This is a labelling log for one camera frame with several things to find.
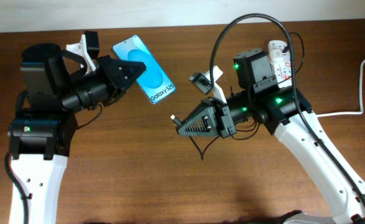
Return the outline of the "blue Galaxy S25 smartphone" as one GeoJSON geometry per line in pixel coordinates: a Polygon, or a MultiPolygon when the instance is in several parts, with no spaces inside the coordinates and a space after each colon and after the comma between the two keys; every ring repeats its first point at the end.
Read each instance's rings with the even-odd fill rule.
{"type": "Polygon", "coordinates": [[[138,35],[114,44],[111,50],[121,60],[145,64],[146,70],[137,78],[136,83],[152,104],[159,103],[177,90],[138,35]]]}

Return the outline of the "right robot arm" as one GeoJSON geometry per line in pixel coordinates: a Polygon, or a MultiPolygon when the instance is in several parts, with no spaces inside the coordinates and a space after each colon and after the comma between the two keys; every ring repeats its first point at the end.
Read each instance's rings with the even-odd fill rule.
{"type": "Polygon", "coordinates": [[[365,223],[365,181],[357,175],[320,125],[310,103],[294,87],[280,87],[272,56],[260,49],[237,54],[234,65],[242,88],[226,98],[220,88],[184,120],[179,135],[235,136],[237,124],[254,120],[265,126],[298,159],[327,201],[330,217],[294,210],[276,223],[365,223]]]}

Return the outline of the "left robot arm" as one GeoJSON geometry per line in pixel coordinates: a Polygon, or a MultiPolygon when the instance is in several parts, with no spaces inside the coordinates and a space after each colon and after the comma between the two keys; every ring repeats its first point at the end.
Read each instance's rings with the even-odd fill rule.
{"type": "Polygon", "coordinates": [[[11,223],[55,223],[61,181],[82,110],[116,103],[144,73],[143,62],[85,59],[56,44],[33,45],[22,53],[26,89],[16,100],[8,128],[5,170],[12,181],[11,223]]]}

